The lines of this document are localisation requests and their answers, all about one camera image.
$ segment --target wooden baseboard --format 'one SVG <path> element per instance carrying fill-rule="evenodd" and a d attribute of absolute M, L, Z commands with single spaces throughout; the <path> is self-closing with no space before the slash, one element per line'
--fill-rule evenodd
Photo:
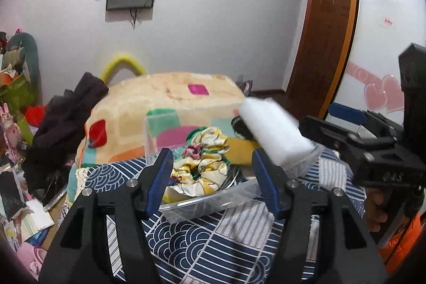
<path fill-rule="evenodd" d="M 250 93 L 250 96 L 257 98 L 268 98 L 273 97 L 274 95 L 285 95 L 285 91 L 282 89 L 267 89 L 267 90 L 253 90 Z"/>

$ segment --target blue gripper pad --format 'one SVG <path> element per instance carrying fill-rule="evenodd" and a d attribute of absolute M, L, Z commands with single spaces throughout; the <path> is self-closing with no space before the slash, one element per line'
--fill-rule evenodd
<path fill-rule="evenodd" d="M 280 194 L 267 169 L 267 166 L 271 167 L 273 164 L 263 149 L 257 149 L 253 152 L 251 162 L 266 207 L 277 218 L 281 211 Z"/>
<path fill-rule="evenodd" d="M 169 182 L 170 174 L 173 169 L 173 153 L 167 148 L 163 148 L 152 167 L 146 167 L 146 169 L 152 169 L 156 171 L 156 175 L 153 182 L 148 190 L 148 200 L 146 202 L 146 213 L 148 215 L 158 211 L 163 198 L 164 191 Z"/>
<path fill-rule="evenodd" d="M 345 120 L 357 125 L 367 123 L 367 116 L 365 116 L 364 111 L 337 103 L 330 104 L 329 114 L 333 117 L 337 117 L 341 120 Z"/>

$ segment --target red cloth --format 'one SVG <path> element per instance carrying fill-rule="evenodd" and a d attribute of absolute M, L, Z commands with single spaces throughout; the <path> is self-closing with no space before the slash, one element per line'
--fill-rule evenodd
<path fill-rule="evenodd" d="M 389 274 L 394 272 L 400 265 L 400 263 L 405 259 L 411 248 L 416 243 L 421 231 L 422 228 L 420 225 L 420 215 L 417 215 L 411 225 L 408 227 L 408 231 L 402 239 L 398 248 L 395 250 L 395 253 L 392 255 L 389 262 L 386 264 L 386 270 Z M 398 240 L 400 239 L 402 233 L 403 232 L 401 231 L 400 233 L 394 235 L 385 248 L 379 249 L 379 253 L 383 261 L 385 261 L 389 257 L 393 248 L 398 243 Z"/>
<path fill-rule="evenodd" d="M 24 113 L 27 123 L 33 127 L 38 127 L 44 117 L 45 111 L 46 106 L 43 105 L 29 106 Z"/>

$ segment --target orange clothing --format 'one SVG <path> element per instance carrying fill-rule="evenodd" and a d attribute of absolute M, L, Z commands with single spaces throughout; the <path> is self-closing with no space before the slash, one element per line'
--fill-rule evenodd
<path fill-rule="evenodd" d="M 399 264 L 405 259 L 411 248 L 416 243 L 418 237 L 420 236 L 421 230 L 422 228 L 420 226 L 420 215 L 417 215 L 409 226 L 407 233 L 405 234 L 395 253 L 392 255 L 391 259 L 386 264 L 386 270 L 389 274 L 394 272 L 399 266 Z M 379 253 L 383 261 L 385 261 L 389 257 L 393 248 L 398 243 L 398 240 L 400 239 L 402 233 L 403 231 L 393 235 L 388 245 L 383 249 L 379 249 Z"/>

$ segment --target metal screw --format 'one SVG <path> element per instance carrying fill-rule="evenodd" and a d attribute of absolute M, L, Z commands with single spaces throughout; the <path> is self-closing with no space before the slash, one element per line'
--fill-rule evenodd
<path fill-rule="evenodd" d="M 367 161 L 374 161 L 374 157 L 368 152 L 364 152 L 364 158 L 367 159 Z"/>
<path fill-rule="evenodd" d="M 298 180 L 288 180 L 287 185 L 290 188 L 297 188 L 299 186 L 299 181 Z"/>
<path fill-rule="evenodd" d="M 338 187 L 333 188 L 333 193 L 336 196 L 344 196 L 344 194 L 345 194 L 344 190 L 342 188 L 338 188 Z"/>
<path fill-rule="evenodd" d="M 83 196 L 90 196 L 93 193 L 93 190 L 92 188 L 84 188 L 81 193 Z"/>
<path fill-rule="evenodd" d="M 131 180 L 128 180 L 126 182 L 126 185 L 130 188 L 134 188 L 138 185 L 138 180 L 135 180 L 134 178 L 132 178 Z"/>

